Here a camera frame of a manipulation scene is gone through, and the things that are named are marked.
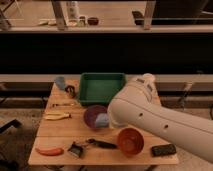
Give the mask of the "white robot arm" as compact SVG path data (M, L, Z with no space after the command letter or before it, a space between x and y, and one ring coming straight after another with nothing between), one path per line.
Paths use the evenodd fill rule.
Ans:
M141 128L213 163L213 121L153 103L155 76L132 77L108 106L112 127Z

